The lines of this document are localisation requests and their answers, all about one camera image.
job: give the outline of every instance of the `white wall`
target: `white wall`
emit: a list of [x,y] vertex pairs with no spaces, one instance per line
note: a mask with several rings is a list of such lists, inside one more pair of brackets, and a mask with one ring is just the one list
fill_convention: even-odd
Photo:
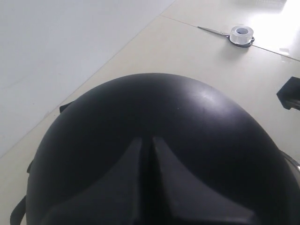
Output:
[[0,156],[174,0],[0,0]]

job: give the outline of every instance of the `scissors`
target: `scissors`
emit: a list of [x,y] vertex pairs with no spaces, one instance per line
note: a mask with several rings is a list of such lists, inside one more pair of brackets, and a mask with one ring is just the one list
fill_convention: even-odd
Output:
[[236,44],[236,43],[233,43],[231,40],[230,40],[230,34],[229,33],[226,33],[226,32],[222,32],[222,31],[217,31],[217,30],[213,30],[213,29],[209,29],[209,28],[205,28],[205,27],[197,27],[199,29],[202,29],[202,30],[206,30],[208,32],[211,32],[211,33],[214,33],[214,34],[218,34],[218,35],[221,35],[223,37],[226,37],[233,45],[235,46],[238,46],[238,47],[241,47],[241,48],[249,48],[252,43],[255,41],[255,38],[252,37],[251,41],[248,43],[248,44],[245,44],[245,45],[239,45],[239,44]]

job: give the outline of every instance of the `black strap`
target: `black strap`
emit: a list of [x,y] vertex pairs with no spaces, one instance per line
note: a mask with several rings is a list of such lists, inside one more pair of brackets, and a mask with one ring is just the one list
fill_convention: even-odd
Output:
[[[30,172],[32,162],[29,164],[27,173]],[[20,225],[23,217],[26,213],[26,195],[24,198],[17,204],[12,213],[10,214],[10,225]]]

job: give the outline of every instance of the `black helmet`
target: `black helmet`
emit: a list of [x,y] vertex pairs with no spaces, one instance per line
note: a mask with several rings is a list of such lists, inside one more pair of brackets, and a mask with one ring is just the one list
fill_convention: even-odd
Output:
[[266,132],[211,86],[169,74],[112,80],[65,108],[25,202],[27,225],[300,224],[299,185]]

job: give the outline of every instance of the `tape roll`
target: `tape roll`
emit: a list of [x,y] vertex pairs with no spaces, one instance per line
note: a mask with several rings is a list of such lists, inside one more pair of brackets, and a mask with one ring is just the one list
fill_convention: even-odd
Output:
[[233,27],[230,33],[230,41],[237,45],[247,45],[253,37],[253,30],[247,26]]

